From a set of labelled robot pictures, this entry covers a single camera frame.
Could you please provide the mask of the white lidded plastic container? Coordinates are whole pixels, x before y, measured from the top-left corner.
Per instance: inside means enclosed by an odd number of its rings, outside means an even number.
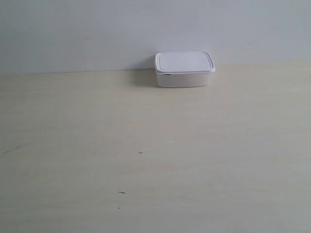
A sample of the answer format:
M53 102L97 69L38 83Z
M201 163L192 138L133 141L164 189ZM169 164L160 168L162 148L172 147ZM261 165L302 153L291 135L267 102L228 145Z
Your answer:
M215 64L205 51L161 52L155 55L155 73L160 87L207 86L215 72Z

